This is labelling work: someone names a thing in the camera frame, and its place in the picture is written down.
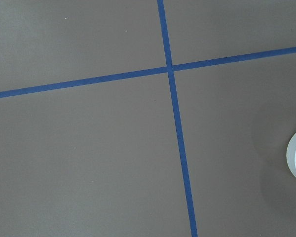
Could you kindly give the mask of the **blue tape line crosswise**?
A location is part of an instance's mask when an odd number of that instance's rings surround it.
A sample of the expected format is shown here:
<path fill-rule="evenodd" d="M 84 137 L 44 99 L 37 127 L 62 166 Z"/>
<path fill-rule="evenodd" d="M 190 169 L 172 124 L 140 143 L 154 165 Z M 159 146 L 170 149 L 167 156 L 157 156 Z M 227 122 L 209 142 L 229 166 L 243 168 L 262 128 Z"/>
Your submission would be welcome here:
<path fill-rule="evenodd" d="M 255 52 L 255 53 L 249 53 L 249 54 L 243 54 L 243 55 L 235 55 L 235 56 L 229 56 L 229 57 L 177 64 L 177 65 L 173 65 L 172 69 L 175 72 L 185 71 L 185 70 L 195 69 L 195 68 L 229 64 L 229 63 L 241 62 L 241 61 L 249 61 L 249 60 L 255 60 L 260 58 L 275 57 L 275 56 L 294 54 L 294 53 L 296 53 L 296 47 L 290 47 L 290 48 L 283 48 L 283 49 L 276 49 L 276 50 L 270 50 L 270 51 L 262 51 L 262 52 Z M 65 89 L 65 88 L 71 88 L 71 87 L 77 87 L 77 86 L 85 86 L 89 84 L 97 84 L 97 83 L 103 83 L 103 82 L 109 82 L 109 81 L 115 81 L 115 80 L 157 75 L 157 74 L 163 74 L 166 72 L 167 72 L 166 67 L 158 67 L 158 68 L 151 68 L 151 69 L 145 69 L 145 70 L 139 70 L 139 71 L 125 72 L 120 74 L 99 76 L 99 77 L 93 77 L 93 78 L 87 78 L 87 79 L 78 79 L 78 80 L 45 84 L 45 85 L 39 85 L 39 86 L 33 86 L 33 87 L 19 88 L 19 89 L 7 90 L 7 91 L 0 91 L 0 98 L 39 93 L 39 92 L 58 90 L 58 89 Z"/>

